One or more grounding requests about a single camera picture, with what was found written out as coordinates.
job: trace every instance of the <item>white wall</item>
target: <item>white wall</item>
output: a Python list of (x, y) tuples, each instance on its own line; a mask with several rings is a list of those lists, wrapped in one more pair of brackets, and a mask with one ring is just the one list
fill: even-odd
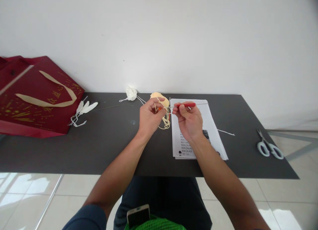
[(86, 90), (242, 94), (266, 128), (318, 130), (318, 0), (0, 0), (0, 55)]

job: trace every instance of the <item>beige ribbon handle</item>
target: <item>beige ribbon handle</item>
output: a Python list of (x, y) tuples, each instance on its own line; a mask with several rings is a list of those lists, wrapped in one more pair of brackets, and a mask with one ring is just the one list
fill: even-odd
[(54, 83), (57, 83), (57, 84), (63, 86), (66, 89), (66, 91), (69, 93), (69, 95), (71, 96), (72, 100), (71, 101), (67, 101), (67, 102), (63, 102), (63, 103), (59, 103), (59, 104), (51, 104), (51, 103), (47, 103), (47, 102), (44, 102), (42, 100), (27, 96), (27, 95), (16, 94), (19, 98), (21, 98), (23, 101), (25, 101), (27, 103), (31, 103), (31, 104), (34, 104), (34, 105), (37, 105), (37, 106), (41, 106), (41, 107), (67, 107), (67, 106), (72, 105), (75, 102), (77, 97), (76, 97), (75, 93), (73, 92), (73, 90), (71, 90), (68, 87), (66, 87), (65, 85), (61, 84), (59, 81), (54, 79), (49, 74), (47, 74), (47, 73), (45, 73), (43, 71), (40, 71), (40, 70), (39, 70), (39, 72), (42, 75), (44, 75), (45, 78), (51, 80)]

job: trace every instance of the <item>red crochet hook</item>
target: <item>red crochet hook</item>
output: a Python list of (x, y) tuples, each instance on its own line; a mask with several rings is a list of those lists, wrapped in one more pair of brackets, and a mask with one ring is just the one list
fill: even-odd
[[(177, 105), (177, 106), (174, 106), (174, 107), (168, 107), (168, 108), (179, 108), (181, 104)], [(189, 103), (189, 104), (184, 104), (185, 107), (189, 107), (189, 108), (193, 108), (195, 107), (196, 105), (202, 105), (202, 104), (196, 104), (196, 103)]]

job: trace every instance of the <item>table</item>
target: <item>table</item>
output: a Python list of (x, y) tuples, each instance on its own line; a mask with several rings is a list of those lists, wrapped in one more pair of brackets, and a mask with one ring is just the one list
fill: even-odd
[[(138, 94), (148, 100), (150, 94)], [(229, 160), (226, 164), (239, 178), (298, 179), (286, 159), (262, 156), (257, 129), (273, 143), (264, 127), (241, 95), (163, 94), (178, 99), (206, 99), (220, 130)], [(125, 93), (86, 93), (87, 100), (99, 102), (95, 110), (80, 117), (80, 127), (71, 127), (65, 136), (45, 139), (6, 136), (0, 142), (0, 172), (102, 174), (138, 130), (141, 102), (118, 101)], [(196, 160), (176, 160), (172, 156), (172, 132), (158, 129), (140, 158), (135, 175), (202, 176)]]

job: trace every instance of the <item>mobile phone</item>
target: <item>mobile phone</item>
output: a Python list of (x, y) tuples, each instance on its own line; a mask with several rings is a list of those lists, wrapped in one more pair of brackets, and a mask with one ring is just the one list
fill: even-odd
[(129, 228), (133, 226), (141, 225), (146, 221), (150, 220), (150, 209), (149, 205), (143, 205), (127, 212), (127, 222)]

